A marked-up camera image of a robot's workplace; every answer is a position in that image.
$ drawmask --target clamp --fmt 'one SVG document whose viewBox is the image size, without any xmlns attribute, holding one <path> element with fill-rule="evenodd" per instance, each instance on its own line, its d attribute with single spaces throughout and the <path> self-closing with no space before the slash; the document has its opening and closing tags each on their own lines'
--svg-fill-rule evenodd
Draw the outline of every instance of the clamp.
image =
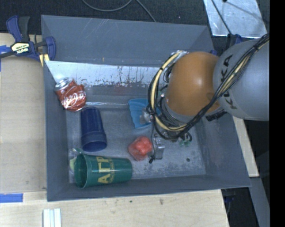
<svg viewBox="0 0 285 227">
<path fill-rule="evenodd" d="M 52 36 L 46 37 L 44 41 L 39 43 L 30 41 L 27 33 L 29 19 L 30 17 L 18 17 L 15 15 L 7 20 L 8 32 L 14 37 L 15 43 L 10 46 L 9 52 L 0 54 L 0 59 L 15 55 L 41 61 L 43 55 L 38 51 L 38 47 L 41 46 L 47 46 L 47 54 L 50 60 L 55 58 L 56 46 L 55 39 Z"/>
</svg>

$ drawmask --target gray bin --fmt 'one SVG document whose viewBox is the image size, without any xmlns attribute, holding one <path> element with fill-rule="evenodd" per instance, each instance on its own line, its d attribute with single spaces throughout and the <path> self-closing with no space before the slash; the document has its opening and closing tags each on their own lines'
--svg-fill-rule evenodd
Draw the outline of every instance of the gray bin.
<svg viewBox="0 0 285 227">
<path fill-rule="evenodd" d="M 229 114 L 199 122 L 191 129 L 188 147 L 164 141 L 163 160 L 135 162 L 127 152 L 137 136 L 151 135 L 151 127 L 134 129 L 127 101 L 147 97 L 148 78 L 172 52 L 213 49 L 206 26 L 42 16 L 42 33 L 57 44 L 55 61 L 44 66 L 48 201 L 250 186 Z M 120 73 L 119 82 L 110 81 L 114 70 Z M 93 77 L 97 71 L 102 72 L 100 80 Z M 144 81 L 141 75 L 130 81 L 131 71 L 144 71 Z M 107 148 L 95 154 L 129 158 L 132 180 L 87 189 L 70 182 L 68 148 L 80 144 L 80 120 L 79 112 L 63 110 L 53 92 L 60 77 L 84 83 L 88 104 L 100 109 L 108 140 Z"/>
</svg>

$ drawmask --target bin floor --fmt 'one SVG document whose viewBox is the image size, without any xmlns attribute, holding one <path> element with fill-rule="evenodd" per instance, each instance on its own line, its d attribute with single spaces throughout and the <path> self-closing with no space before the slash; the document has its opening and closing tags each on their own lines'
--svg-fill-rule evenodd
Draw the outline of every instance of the bin floor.
<svg viewBox="0 0 285 227">
<path fill-rule="evenodd" d="M 165 146 L 163 159 L 136 161 L 128 152 L 128 145 L 138 136 L 152 134 L 152 125 L 144 129 L 135 129 L 128 104 L 87 103 L 100 110 L 104 130 L 107 136 L 107 147 L 98 152 L 87 154 L 128 158 L 133 166 L 133 179 L 162 178 L 173 176 L 204 175 L 205 166 L 196 139 L 195 128 L 189 132 L 192 142 L 189 146 L 181 146 L 179 142 L 160 139 Z M 80 111 L 67 112 L 68 148 L 81 147 Z"/>
</svg>

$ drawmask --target crushed can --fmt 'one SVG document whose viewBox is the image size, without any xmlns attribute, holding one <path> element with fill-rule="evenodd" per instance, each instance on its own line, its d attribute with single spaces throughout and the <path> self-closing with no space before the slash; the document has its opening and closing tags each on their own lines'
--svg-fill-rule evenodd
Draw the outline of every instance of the crushed can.
<svg viewBox="0 0 285 227">
<path fill-rule="evenodd" d="M 62 106 L 69 111 L 76 112 L 86 104 L 86 92 L 82 84 L 78 85 L 72 78 L 60 80 L 54 88 Z"/>
</svg>

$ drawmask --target green cup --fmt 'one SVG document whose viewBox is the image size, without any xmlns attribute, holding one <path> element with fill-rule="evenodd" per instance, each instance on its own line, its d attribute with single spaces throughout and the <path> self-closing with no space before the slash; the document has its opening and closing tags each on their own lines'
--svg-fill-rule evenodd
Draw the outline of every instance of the green cup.
<svg viewBox="0 0 285 227">
<path fill-rule="evenodd" d="M 125 158 L 108 158 L 79 154 L 74 164 L 75 184 L 80 188 L 127 182 L 132 164 Z"/>
</svg>

